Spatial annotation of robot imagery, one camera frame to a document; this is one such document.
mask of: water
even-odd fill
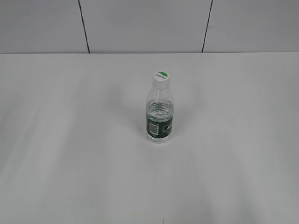
[[[173,116],[174,107],[169,100],[151,100],[146,105],[146,117],[154,122],[166,122]],[[164,138],[154,138],[147,133],[147,137],[150,141],[155,143],[166,142],[170,135]]]

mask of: black grout line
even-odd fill
[[[85,24],[84,24],[84,19],[83,19],[83,14],[82,14],[80,0],[78,0],[78,3],[79,3],[80,13],[81,13],[81,19],[82,19],[82,24],[83,24],[83,29],[84,29],[84,34],[85,34],[85,40],[86,40],[86,44],[87,44],[87,49],[88,49],[88,53],[90,54],[89,44],[88,44],[88,39],[87,39],[87,35],[86,35]]]
[[[209,28],[209,22],[210,22],[212,6],[213,6],[213,0],[211,0],[211,7],[210,7],[210,12],[209,12],[209,17],[208,17],[207,23],[206,23],[206,33],[207,33],[207,29]],[[204,53],[204,47],[205,47],[205,43],[206,43],[206,33],[205,33],[204,43],[202,45],[202,50],[201,50],[202,53]]]

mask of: white wall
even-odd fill
[[[91,53],[201,52],[211,0],[80,0]],[[299,51],[299,0],[214,0],[204,52]],[[1,0],[0,53],[87,53],[78,0]]]
[[[214,0],[204,52],[299,51],[299,0]]]
[[[87,53],[78,1],[0,0],[0,53]]]
[[[211,0],[81,0],[90,51],[201,52]]]

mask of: clear plastic bottle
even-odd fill
[[[174,100],[169,84],[166,72],[153,75],[153,87],[146,100],[146,133],[154,143],[166,142],[171,136]]]

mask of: bottle base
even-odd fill
[[[154,138],[154,137],[150,136],[150,135],[146,132],[146,137],[147,137],[147,139],[150,140],[151,142],[156,143],[156,144],[160,144],[160,143],[165,143],[165,142],[167,142],[167,141],[171,138],[171,133],[170,133],[168,136],[164,137],[164,138],[160,138],[160,139],[158,139],[158,138]]]

